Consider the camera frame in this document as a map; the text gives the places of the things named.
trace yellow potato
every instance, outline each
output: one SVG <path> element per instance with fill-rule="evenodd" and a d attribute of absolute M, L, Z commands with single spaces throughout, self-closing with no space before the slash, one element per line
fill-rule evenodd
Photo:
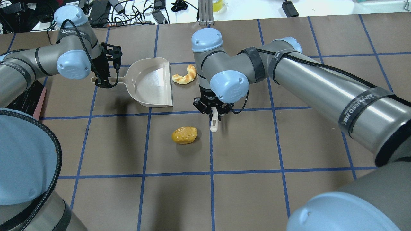
<path fill-rule="evenodd" d="M 196 68 L 193 65 L 188 65 L 187 67 L 187 74 L 185 76 L 181 76 L 179 74 L 173 75 L 171 78 L 173 79 L 174 82 L 179 83 L 179 84 L 187 84 L 190 83 L 194 80 L 194 78 L 197 75 Z"/>
<path fill-rule="evenodd" d="M 196 137 L 197 129 L 195 127 L 180 127 L 171 135 L 173 141 L 178 144 L 192 143 Z"/>

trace yellow tape roll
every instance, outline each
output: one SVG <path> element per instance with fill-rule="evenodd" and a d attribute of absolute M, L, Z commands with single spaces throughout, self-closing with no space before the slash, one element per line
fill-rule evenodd
<path fill-rule="evenodd" d="M 212 11 L 217 12 L 223 8 L 223 0 L 212 0 Z"/>

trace white dustpan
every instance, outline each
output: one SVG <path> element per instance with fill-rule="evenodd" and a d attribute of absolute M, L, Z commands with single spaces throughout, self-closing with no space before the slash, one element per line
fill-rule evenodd
<path fill-rule="evenodd" d="M 115 83 L 115 77 L 109 81 Z M 173 106 L 170 63 L 164 58 L 146 58 L 133 63 L 127 74 L 118 78 L 118 83 L 125 84 L 130 96 L 143 106 Z"/>

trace white label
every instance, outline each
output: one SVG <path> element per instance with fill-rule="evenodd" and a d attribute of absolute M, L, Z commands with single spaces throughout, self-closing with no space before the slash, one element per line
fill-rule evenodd
<path fill-rule="evenodd" d="M 77 2 L 68 2 L 68 3 L 66 3 L 66 6 L 68 6 L 68 5 L 73 5 L 73 6 L 79 6 L 79 1 L 77 1 Z"/>

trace grid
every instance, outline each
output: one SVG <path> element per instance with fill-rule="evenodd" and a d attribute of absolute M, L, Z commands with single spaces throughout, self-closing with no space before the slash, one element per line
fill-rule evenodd
<path fill-rule="evenodd" d="M 393 91 L 392 86 L 390 84 L 390 81 L 387 77 L 387 74 L 384 71 L 384 67 L 379 59 L 380 56 L 385 56 L 385 55 L 403 55 L 403 54 L 411 54 L 411 52 L 394 52 L 394 53 L 378 53 L 376 52 L 376 49 L 373 45 L 372 39 L 368 33 L 368 30 L 365 26 L 363 17 L 361 15 L 358 15 L 361 24 L 363 26 L 363 30 L 366 33 L 366 36 L 369 40 L 369 44 L 372 48 L 373 53 L 364 53 L 364 54 L 342 54 L 342 55 L 322 55 L 319 43 L 316 38 L 316 33 L 313 28 L 313 23 L 311 21 L 311 18 L 308 17 L 308 22 L 310 25 L 310 29 L 312 32 L 312 36 L 315 41 L 315 45 L 318 51 L 318 55 L 315 56 L 310 56 L 310 58 L 319 58 L 321 63 L 323 63 L 323 58 L 331 58 L 331 57 L 356 57 L 356 56 L 375 56 L 377 59 L 377 62 L 379 64 L 379 67 L 381 69 L 381 72 L 387 82 L 387 85 L 391 91 Z M 261 38 L 261 44 L 264 45 L 264 39 L 263 39 L 263 31 L 261 29 L 261 24 L 260 20 L 257 19 L 256 23 L 258 24 L 258 29 L 259 29 L 259 35 Z M 155 48 L 154 48 L 154 57 L 157 57 L 157 43 L 158 43 L 158 35 L 159 35 L 159 26 L 156 26 L 156 36 L 155 36 Z M 106 34 L 106 43 L 109 40 L 110 36 L 110 29 L 107 30 Z M 10 42 L 9 48 L 7 51 L 10 51 L 12 44 L 14 42 L 14 39 L 16 37 L 16 34 L 14 34 L 12 41 Z M 171 62 L 170 65 L 181 65 L 181 64 L 194 64 L 194 62 Z M 285 173 L 295 173 L 295 172 L 322 172 L 322 171 L 351 171 L 353 178 L 356 179 L 356 170 L 372 170 L 376 169 L 374 166 L 360 166 L 360 167 L 355 167 L 353 165 L 353 161 L 350 155 L 350 149 L 346 140 L 346 137 L 343 133 L 341 133 L 341 139 L 344 143 L 344 147 L 346 149 L 346 154 L 347 158 L 349 161 L 349 167 L 337 167 L 337 168 L 307 168 L 307 169 L 287 169 L 284 167 L 283 163 L 283 156 L 282 156 L 282 149 L 281 149 L 281 141 L 280 141 L 280 134 L 279 134 L 279 129 L 278 129 L 278 122 L 277 122 L 277 112 L 279 110 L 297 110 L 297 109 L 311 109 L 309 106 L 288 106 L 288 107 L 276 107 L 274 104 L 273 100 L 273 95 L 272 95 L 272 88 L 271 88 L 271 82 L 269 79 L 267 79 L 267 84 L 268 84 L 268 91 L 269 91 L 269 96 L 270 96 L 270 103 L 271 107 L 270 108 L 250 108 L 250 109 L 244 109 L 244 111 L 272 111 L 272 116 L 273 116 L 273 124 L 275 128 L 275 139 L 277 141 L 277 149 L 278 149 L 278 158 L 279 158 L 279 164 L 280 164 L 280 169 L 262 169 L 262 170 L 243 170 L 243 171 L 214 171 L 214 163 L 213 163 L 213 134 L 212 132 L 209 132 L 210 140 L 210 170 L 209 171 L 197 171 L 197 172 L 170 172 L 170 173 L 146 173 L 146 168 L 147 168 L 147 157 L 148 157 L 148 147 L 149 147 L 149 135 L 150 135 L 150 123 L 151 123 L 151 116 L 153 115 L 171 115 L 171 114 L 194 114 L 194 113 L 199 113 L 198 111 L 172 111 L 172 112 L 152 112 L 152 108 L 149 108 L 148 113 L 126 113 L 126 114 L 101 114 L 101 115 L 93 115 L 93 109 L 94 109 L 94 104 L 95 104 L 95 99 L 97 95 L 97 87 L 94 89 L 93 93 L 93 98 L 92 98 L 92 103 L 91 103 L 91 108 L 90 108 L 90 113 L 89 115 L 83 115 L 83 116 L 68 116 L 68 117 L 43 117 L 41 120 L 76 120 L 76 119 L 88 119 L 87 123 L 87 128 L 84 134 L 84 140 L 83 140 L 83 146 L 81 149 L 81 156 L 80 156 L 80 161 L 78 164 L 78 170 L 77 174 L 75 176 L 60 176 L 59 179 L 75 179 L 75 185 L 74 185 L 74 190 L 72 194 L 72 200 L 70 202 L 71 208 L 74 206 L 74 202 L 76 199 L 76 191 L 77 191 L 77 185 L 79 182 L 79 179 L 93 179 L 93 178 L 141 178 L 141 188 L 140 188 L 140 203 L 139 203 L 139 211 L 138 211 L 138 222 L 137 222 L 137 230 L 141 230 L 141 218 L 142 218 L 142 210 L 143 210 L 143 203 L 144 203 L 144 188 L 145 188 L 145 179 L 147 177 L 162 177 L 162 176 L 199 176 L 199 175 L 207 175 L 210 176 L 210 195 L 211 195 L 211 227 L 212 230 L 216 230 L 215 228 L 215 199 L 214 199 L 214 176 L 215 175 L 224 175 L 224 174 L 249 174 L 249 173 L 280 173 L 282 176 L 282 183 L 283 183 L 283 189 L 284 189 L 284 199 L 285 199 L 285 205 L 286 205 L 286 213 L 287 216 L 290 216 L 290 205 L 289 205 L 289 197 L 288 197 L 288 191 L 287 191 L 287 183 L 286 183 L 286 174 Z M 105 118 L 105 117 L 132 117 L 132 116 L 147 116 L 148 117 L 148 122 L 147 122 L 147 130 L 146 130 L 146 140 L 145 140 L 145 151 L 144 151 L 144 161 L 143 161 L 143 172 L 142 174 L 118 174 L 118 175 L 81 175 L 81 167 L 82 167 L 82 162 L 83 162 L 83 156 L 85 152 L 85 147 L 87 143 L 87 138 L 88 138 L 88 133 L 90 129 L 90 124 L 93 118 Z"/>

